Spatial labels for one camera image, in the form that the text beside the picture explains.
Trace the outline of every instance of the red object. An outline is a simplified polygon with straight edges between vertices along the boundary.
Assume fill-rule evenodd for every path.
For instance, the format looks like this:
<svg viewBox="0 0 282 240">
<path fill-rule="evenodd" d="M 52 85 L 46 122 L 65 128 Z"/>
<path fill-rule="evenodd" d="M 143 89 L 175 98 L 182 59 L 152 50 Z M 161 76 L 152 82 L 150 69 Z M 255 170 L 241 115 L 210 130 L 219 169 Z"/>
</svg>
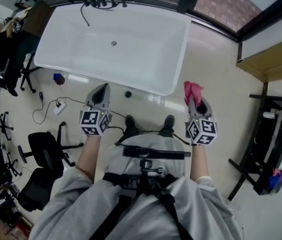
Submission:
<svg viewBox="0 0 282 240">
<path fill-rule="evenodd" d="M 203 89 L 204 87 L 198 85 L 195 82 L 185 81 L 184 82 L 185 104 L 188 106 L 190 98 L 193 98 L 194 104 L 196 106 L 200 106 L 201 105 L 201 90 Z"/>
</svg>

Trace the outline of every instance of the cardboard box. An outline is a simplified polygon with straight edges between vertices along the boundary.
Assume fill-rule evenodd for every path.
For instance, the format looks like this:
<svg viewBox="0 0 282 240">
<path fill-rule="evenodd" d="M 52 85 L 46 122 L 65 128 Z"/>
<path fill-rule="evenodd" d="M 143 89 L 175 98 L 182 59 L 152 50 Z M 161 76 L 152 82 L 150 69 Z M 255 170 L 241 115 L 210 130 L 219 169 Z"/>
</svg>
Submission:
<svg viewBox="0 0 282 240">
<path fill-rule="evenodd" d="M 236 66 L 263 83 L 282 79 L 282 42 L 242 60 Z"/>
</svg>

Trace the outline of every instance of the black metal frame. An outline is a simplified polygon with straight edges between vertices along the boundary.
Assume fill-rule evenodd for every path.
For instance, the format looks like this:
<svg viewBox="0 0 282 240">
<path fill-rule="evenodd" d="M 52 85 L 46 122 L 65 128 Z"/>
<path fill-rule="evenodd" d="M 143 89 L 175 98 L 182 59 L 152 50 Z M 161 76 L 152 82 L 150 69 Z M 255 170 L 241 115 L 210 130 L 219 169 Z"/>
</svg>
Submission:
<svg viewBox="0 0 282 240">
<path fill-rule="evenodd" d="M 80 3 L 83 0 L 67 0 L 68 2 L 63 4 L 57 4 L 54 6 L 61 6 L 66 4 Z M 277 0 L 267 9 L 261 12 L 257 17 L 248 22 L 245 26 L 239 29 L 237 32 L 233 31 L 226 25 L 200 13 L 194 11 L 194 7 L 198 0 L 179 0 L 178 4 L 160 0 L 126 0 L 127 3 L 137 3 L 149 6 L 160 7 L 172 11 L 176 11 L 181 14 L 188 14 L 189 16 L 206 22 L 205 25 L 209 28 L 216 30 L 219 33 L 224 34 L 237 43 L 245 41 L 264 29 L 270 27 L 272 24 L 282 19 L 282 0 Z"/>
</svg>

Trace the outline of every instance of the person's leg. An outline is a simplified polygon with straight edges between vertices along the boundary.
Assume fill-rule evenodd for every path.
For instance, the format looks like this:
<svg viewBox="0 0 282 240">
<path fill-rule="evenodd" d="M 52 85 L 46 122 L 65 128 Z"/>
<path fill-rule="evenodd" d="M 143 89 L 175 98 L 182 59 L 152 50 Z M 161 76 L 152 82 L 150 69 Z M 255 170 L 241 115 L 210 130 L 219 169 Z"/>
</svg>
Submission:
<svg viewBox="0 0 282 240">
<path fill-rule="evenodd" d="M 164 121 L 163 128 L 159 131 L 158 135 L 167 138 L 173 138 L 173 126 L 175 125 L 175 117 L 173 115 L 168 115 Z"/>
<path fill-rule="evenodd" d="M 118 143 L 121 143 L 123 141 L 125 141 L 128 138 L 140 135 L 139 130 L 136 128 L 136 122 L 133 119 L 133 117 L 131 115 L 127 115 L 125 117 L 125 126 L 126 129 L 124 131 L 123 136 L 117 141 Z"/>
</svg>

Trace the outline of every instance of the black shoe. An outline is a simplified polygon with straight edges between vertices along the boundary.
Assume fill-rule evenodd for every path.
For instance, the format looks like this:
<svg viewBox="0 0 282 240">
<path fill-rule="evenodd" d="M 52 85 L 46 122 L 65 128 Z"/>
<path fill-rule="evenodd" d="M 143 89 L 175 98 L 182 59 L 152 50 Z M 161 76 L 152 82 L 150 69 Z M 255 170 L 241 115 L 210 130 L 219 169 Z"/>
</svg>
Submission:
<svg viewBox="0 0 282 240">
<path fill-rule="evenodd" d="M 169 130 L 172 130 L 173 131 L 173 126 L 175 126 L 175 117 L 173 115 L 168 115 L 164 121 L 164 126 L 163 128 L 164 129 L 169 129 Z"/>
<path fill-rule="evenodd" d="M 133 119 L 131 115 L 127 115 L 125 117 L 125 126 L 127 129 L 136 127 L 136 121 Z"/>
</svg>

